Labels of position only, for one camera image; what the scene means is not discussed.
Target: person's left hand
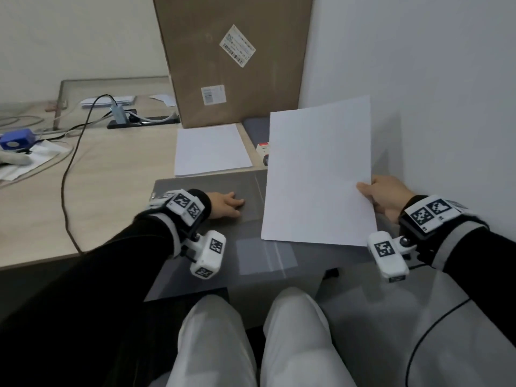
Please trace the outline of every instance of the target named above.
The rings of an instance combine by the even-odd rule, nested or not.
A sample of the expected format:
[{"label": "person's left hand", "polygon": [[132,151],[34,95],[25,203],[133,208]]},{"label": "person's left hand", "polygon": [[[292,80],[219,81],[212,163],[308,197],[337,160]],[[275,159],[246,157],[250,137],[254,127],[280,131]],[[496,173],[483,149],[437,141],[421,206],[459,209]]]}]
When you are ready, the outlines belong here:
[{"label": "person's left hand", "polygon": [[212,213],[210,219],[220,219],[221,217],[240,217],[240,212],[235,208],[243,205],[243,200],[235,199],[235,192],[228,194],[206,193],[212,202]]}]

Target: black long-sleeve shirt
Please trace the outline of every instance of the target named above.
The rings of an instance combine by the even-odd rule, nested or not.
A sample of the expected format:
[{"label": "black long-sleeve shirt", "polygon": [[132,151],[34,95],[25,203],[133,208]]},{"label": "black long-sleeve shirt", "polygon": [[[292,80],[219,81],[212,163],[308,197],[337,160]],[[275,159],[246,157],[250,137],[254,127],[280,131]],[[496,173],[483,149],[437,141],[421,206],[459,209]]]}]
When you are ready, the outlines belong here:
[{"label": "black long-sleeve shirt", "polygon": [[[206,195],[202,200],[211,209]],[[458,235],[455,229],[443,226],[441,243],[432,245],[441,249],[443,271],[516,344],[508,301],[515,243],[485,227]],[[443,245],[453,248],[448,252]],[[123,332],[172,250],[168,227],[142,218],[88,252],[0,325],[0,384],[101,385]]]}]

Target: gray transparent sheet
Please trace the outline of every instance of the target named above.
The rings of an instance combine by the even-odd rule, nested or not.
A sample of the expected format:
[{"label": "gray transparent sheet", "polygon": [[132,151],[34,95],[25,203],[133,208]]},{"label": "gray transparent sheet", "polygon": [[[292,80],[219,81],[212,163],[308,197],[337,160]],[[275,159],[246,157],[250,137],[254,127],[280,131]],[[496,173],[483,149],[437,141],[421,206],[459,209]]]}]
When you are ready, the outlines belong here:
[{"label": "gray transparent sheet", "polygon": [[156,181],[155,198],[168,190],[195,188],[235,191],[246,202],[239,219],[209,220],[199,228],[201,234],[216,230],[226,236],[223,264],[216,276],[198,279],[190,273],[189,260],[168,260],[146,300],[310,275],[372,260],[366,247],[261,240],[266,184],[267,169]]}]

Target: brown cardboard box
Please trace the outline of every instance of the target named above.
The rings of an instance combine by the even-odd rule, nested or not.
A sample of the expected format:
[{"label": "brown cardboard box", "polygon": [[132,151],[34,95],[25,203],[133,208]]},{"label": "brown cardboard box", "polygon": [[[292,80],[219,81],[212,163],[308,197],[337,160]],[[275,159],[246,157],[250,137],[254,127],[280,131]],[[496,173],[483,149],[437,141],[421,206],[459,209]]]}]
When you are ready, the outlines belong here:
[{"label": "brown cardboard box", "polygon": [[[154,0],[154,7],[184,127],[297,109],[312,0]],[[220,46],[233,25],[255,48],[244,67],[235,60],[244,57]],[[217,92],[201,88],[216,85],[227,101],[205,105]]]}]

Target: blue box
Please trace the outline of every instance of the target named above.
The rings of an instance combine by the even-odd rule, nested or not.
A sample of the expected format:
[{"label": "blue box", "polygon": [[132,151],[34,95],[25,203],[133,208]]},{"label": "blue box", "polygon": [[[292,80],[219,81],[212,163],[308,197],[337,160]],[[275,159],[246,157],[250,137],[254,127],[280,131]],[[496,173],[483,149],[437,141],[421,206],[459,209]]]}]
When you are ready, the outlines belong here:
[{"label": "blue box", "polygon": [[7,131],[0,137],[0,146],[5,151],[28,149],[35,143],[35,134],[30,129]]}]

